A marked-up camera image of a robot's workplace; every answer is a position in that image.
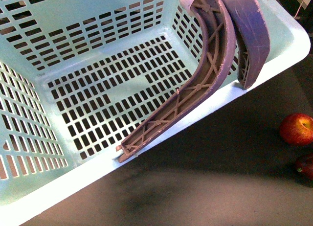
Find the brown ribbed right gripper finger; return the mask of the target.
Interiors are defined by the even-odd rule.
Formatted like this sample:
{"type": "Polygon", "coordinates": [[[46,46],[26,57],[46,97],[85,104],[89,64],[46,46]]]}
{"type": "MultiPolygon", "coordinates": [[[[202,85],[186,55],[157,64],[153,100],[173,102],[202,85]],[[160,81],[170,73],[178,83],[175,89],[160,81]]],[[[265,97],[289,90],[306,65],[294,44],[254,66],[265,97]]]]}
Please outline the brown ribbed right gripper finger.
{"type": "Polygon", "coordinates": [[[270,52],[270,38],[257,0],[222,0],[234,24],[238,62],[237,79],[243,89],[250,88],[270,52]]]}

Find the brown ribbed left gripper finger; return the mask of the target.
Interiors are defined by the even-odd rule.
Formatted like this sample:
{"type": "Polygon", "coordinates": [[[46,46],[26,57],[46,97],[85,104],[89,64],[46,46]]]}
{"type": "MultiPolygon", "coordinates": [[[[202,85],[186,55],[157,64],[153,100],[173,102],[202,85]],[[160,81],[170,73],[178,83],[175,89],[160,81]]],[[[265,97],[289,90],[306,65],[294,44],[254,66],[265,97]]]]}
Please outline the brown ribbed left gripper finger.
{"type": "Polygon", "coordinates": [[[132,131],[119,146],[123,163],[187,116],[224,82],[235,53],[235,30],[222,0],[180,0],[200,24],[202,53],[197,69],[157,110],[132,131]]]}

